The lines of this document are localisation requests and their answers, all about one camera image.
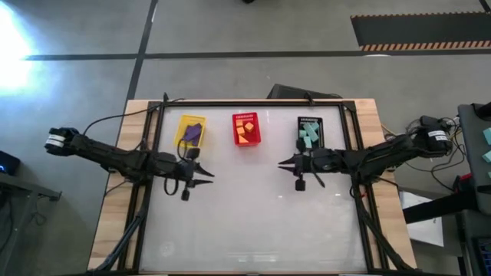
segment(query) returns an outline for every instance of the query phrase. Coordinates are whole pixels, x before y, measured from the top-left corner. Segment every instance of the white paper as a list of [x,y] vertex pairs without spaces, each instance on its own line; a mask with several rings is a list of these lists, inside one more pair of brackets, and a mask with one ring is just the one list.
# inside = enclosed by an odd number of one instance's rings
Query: white paper
[[[402,208],[408,208],[425,202],[430,202],[423,196],[414,195],[410,192],[401,192],[400,203]],[[432,218],[423,222],[416,222],[407,225],[409,237],[413,240],[426,242],[432,245],[443,247],[442,218]]]

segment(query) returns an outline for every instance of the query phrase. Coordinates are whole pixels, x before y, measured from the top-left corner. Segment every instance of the metal stand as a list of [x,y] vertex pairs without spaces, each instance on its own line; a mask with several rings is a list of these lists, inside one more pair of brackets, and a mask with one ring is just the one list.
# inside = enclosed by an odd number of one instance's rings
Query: metal stand
[[11,222],[13,224],[12,233],[9,234],[9,237],[5,237],[8,238],[8,241],[3,252],[0,252],[0,274],[5,275],[18,236],[31,221],[30,214],[38,201],[38,197],[46,196],[51,201],[58,201],[61,193],[3,173],[0,173],[0,189],[4,201],[3,206],[7,205],[6,202],[12,200],[12,198],[20,198],[18,201],[22,204],[19,209],[9,210],[10,212],[14,212],[12,218],[15,219],[12,219]]
[[406,223],[410,224],[437,218],[442,215],[453,214],[466,209],[478,209],[474,191],[459,192],[445,196],[441,199],[435,199],[431,202],[405,208],[403,212]]

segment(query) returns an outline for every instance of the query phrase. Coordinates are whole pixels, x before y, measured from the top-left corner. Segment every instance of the wooden board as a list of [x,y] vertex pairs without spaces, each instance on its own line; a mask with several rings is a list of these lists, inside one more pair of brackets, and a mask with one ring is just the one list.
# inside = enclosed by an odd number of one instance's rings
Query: wooden board
[[[353,99],[356,103],[358,112],[358,121],[361,128],[364,146],[372,146],[384,141],[384,135],[381,129],[381,122],[377,113],[377,106],[373,99]],[[151,100],[131,100],[128,102],[126,113],[132,113],[139,110],[147,109],[147,104]],[[141,139],[143,132],[143,124],[146,113],[124,117],[121,126],[120,136],[117,146],[130,150],[133,149]],[[153,137],[153,127],[151,128],[150,137]],[[392,173],[385,173],[384,178],[394,180]],[[107,188],[121,183],[122,177],[113,174],[110,176]],[[119,241],[124,231],[124,223],[127,217],[128,203],[130,201],[130,184],[125,184],[122,187],[115,189],[110,195],[104,199],[101,209],[101,216],[97,226],[94,244],[89,260],[88,268],[96,268],[106,256],[113,250],[114,246]],[[413,249],[411,247],[409,235],[407,233],[406,222],[400,207],[397,188],[385,182],[377,182],[374,184],[375,201],[377,203],[378,215],[381,221],[382,232],[392,244],[397,253],[413,268],[416,267]],[[130,268],[133,260],[133,246],[136,240],[136,234],[132,237],[130,245],[130,254],[127,258],[126,267]],[[377,267],[379,263],[378,253],[371,237],[371,248],[374,256],[374,261]]]

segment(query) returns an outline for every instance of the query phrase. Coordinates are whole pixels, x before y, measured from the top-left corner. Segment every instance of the foam block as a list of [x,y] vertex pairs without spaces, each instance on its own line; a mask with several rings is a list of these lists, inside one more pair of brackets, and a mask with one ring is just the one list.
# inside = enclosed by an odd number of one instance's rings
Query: foam block
[[314,131],[317,131],[317,130],[318,130],[318,128],[319,128],[319,124],[318,124],[317,122],[315,122],[315,123],[311,123],[311,124],[310,124],[310,126],[312,127],[312,129],[313,129]]
[[248,142],[249,141],[246,138],[239,136],[239,143],[248,143]]
[[310,140],[312,140],[312,142],[319,140],[319,136],[317,136],[315,130],[312,129],[310,123],[304,123],[304,130],[307,131],[307,134],[310,137]]
[[483,133],[484,133],[484,138],[486,138],[486,141],[488,142],[488,145],[491,146],[491,127],[487,130],[484,130]]
[[247,130],[247,132],[251,132],[254,129],[254,125],[251,123],[246,123],[244,128]]
[[187,126],[186,132],[184,133],[184,140],[191,141],[196,137],[201,135],[201,123],[197,123],[194,126]]
[[243,127],[237,127],[237,134],[239,136],[244,136],[244,134],[246,134],[246,131],[244,130]]
[[483,158],[486,162],[491,163],[491,150],[488,153],[484,154]]
[[312,142],[310,140],[310,137],[305,136],[304,137],[304,142],[305,142],[305,148],[311,149],[312,148]]

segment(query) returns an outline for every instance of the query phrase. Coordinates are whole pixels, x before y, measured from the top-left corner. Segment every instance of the teal block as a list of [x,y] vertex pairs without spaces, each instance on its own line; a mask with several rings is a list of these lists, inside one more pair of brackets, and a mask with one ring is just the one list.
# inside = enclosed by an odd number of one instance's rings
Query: teal block
[[318,124],[317,122],[315,122],[315,123],[311,123],[311,124],[310,124],[310,126],[312,127],[312,129],[313,129],[314,131],[317,131],[317,130],[318,130],[318,128],[319,128],[319,124]]
[[483,155],[483,158],[485,159],[486,162],[491,163],[491,150]]
[[491,146],[491,127],[487,130],[484,130],[483,133],[484,133],[484,138],[486,138],[486,141],[488,142],[488,145]]
[[304,137],[304,142],[305,142],[305,148],[311,149],[312,148],[312,142],[310,141],[310,137],[305,136]]
[[312,142],[319,140],[319,136],[317,136],[317,133],[315,133],[315,131],[312,129],[310,123],[304,123],[304,130],[307,131],[307,134]]

